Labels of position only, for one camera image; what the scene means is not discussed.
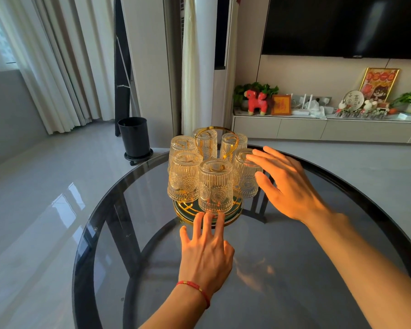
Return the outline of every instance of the tempered glass tabletop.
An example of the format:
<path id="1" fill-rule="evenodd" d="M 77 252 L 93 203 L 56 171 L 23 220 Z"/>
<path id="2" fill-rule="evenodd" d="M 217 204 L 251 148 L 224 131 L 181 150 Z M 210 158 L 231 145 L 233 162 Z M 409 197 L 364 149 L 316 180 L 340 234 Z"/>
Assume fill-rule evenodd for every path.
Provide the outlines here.
<path id="1" fill-rule="evenodd" d="M 74 268 L 77 328 L 137 328 L 178 281 L 182 223 L 166 192 L 168 156 L 130 171 L 91 215 Z M 392 219 L 345 181 L 294 158 L 323 199 L 411 276 L 411 241 Z M 224 230 L 235 249 L 233 270 L 197 328 L 370 328 L 307 227 L 261 191 L 244 209 Z"/>

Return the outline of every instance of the upside-down glass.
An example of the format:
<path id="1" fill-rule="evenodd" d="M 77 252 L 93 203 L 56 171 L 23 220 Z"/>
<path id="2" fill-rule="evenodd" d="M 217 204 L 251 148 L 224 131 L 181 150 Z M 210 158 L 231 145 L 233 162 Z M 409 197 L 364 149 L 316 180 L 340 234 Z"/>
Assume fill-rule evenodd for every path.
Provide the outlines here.
<path id="1" fill-rule="evenodd" d="M 199 207 L 211 214 L 229 211 L 233 206 L 233 167 L 227 160 L 209 158 L 199 165 Z"/>
<path id="2" fill-rule="evenodd" d="M 247 155 L 251 154 L 253 149 L 237 149 L 233 154 L 233 195 L 243 199 L 257 194 L 258 184 L 254 174 L 263 171 L 260 166 L 247 160 Z"/>
<path id="3" fill-rule="evenodd" d="M 178 202 L 198 199 L 198 171 L 203 157 L 194 152 L 177 152 L 172 157 L 167 194 Z"/>
<path id="4" fill-rule="evenodd" d="M 181 151 L 188 151 L 197 153 L 198 148 L 195 144 L 195 139 L 191 136 L 175 136 L 172 141 L 170 141 L 170 150 L 169 150 L 169 164 L 167 166 L 167 172 L 170 172 L 170 166 L 172 165 L 172 157 Z"/>
<path id="5" fill-rule="evenodd" d="M 239 144 L 237 145 L 236 149 L 244 149 L 247 147 L 248 145 L 248 138 L 241 133 L 236 133 L 236 135 L 239 138 Z M 222 135 L 222 139 L 221 139 L 221 150 L 219 153 L 219 158 L 222 158 L 225 154 L 228 154 L 231 151 L 231 146 L 235 145 L 236 143 L 236 135 L 232 134 L 232 133 L 226 133 L 224 135 Z M 230 154 L 225 160 L 228 161 L 233 161 L 233 155 L 234 153 Z"/>
<path id="6" fill-rule="evenodd" d="M 208 129 L 201 132 L 204 128 L 195 129 L 193 138 L 196 138 L 196 144 L 199 153 L 203 159 L 218 157 L 218 133 L 214 129 Z"/>

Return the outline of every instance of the human hand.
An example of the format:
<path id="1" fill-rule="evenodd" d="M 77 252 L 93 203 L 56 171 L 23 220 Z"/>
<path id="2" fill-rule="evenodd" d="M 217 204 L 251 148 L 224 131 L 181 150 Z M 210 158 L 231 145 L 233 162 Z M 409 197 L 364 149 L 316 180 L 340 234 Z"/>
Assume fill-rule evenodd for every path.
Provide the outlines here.
<path id="1" fill-rule="evenodd" d="M 253 150 L 247 159 L 256 163 L 274 178 L 275 187 L 262 172 L 256 172 L 256 181 L 270 202 L 282 214 L 308 225 L 313 218 L 332 214 L 306 176 L 301 164 L 291 157 L 268 147 Z"/>
<path id="2" fill-rule="evenodd" d="M 181 265 L 179 281 L 198 284 L 211 299 L 227 279 L 233 267 L 234 248 L 224 240 L 224 214 L 219 214 L 212 234 L 213 214 L 198 212 L 193 220 L 192 240 L 187 229 L 180 229 Z"/>

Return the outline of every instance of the black tv screen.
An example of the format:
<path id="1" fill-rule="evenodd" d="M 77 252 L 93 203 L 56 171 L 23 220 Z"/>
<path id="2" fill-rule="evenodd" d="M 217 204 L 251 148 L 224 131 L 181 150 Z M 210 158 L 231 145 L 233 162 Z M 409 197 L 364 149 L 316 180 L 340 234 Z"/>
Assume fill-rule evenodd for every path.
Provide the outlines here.
<path id="1" fill-rule="evenodd" d="M 411 0 L 270 0 L 262 54 L 411 59 Z"/>

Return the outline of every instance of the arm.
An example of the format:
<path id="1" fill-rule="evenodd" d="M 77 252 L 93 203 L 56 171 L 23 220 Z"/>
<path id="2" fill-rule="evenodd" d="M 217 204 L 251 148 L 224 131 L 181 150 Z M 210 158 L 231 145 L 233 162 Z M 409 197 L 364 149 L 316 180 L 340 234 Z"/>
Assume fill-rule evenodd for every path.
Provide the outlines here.
<path id="1" fill-rule="evenodd" d="M 214 235 L 213 217 L 203 212 L 195 216 L 192 240 L 187 236 L 186 227 L 181 227 L 181 265 L 178 276 L 179 281 L 198 284 L 210 299 L 230 274 L 234 255 L 233 247 L 224 240 L 225 215 L 218 215 Z M 141 328 L 193 328 L 206 306 L 201 292 L 187 285 L 178 285 Z"/>
<path id="2" fill-rule="evenodd" d="M 343 214 L 332 212 L 310 184 L 301 165 L 269 147 L 249 160 L 276 184 L 256 173 L 268 199 L 286 216 L 302 221 L 332 260 L 373 329 L 411 329 L 411 278 L 370 246 Z"/>

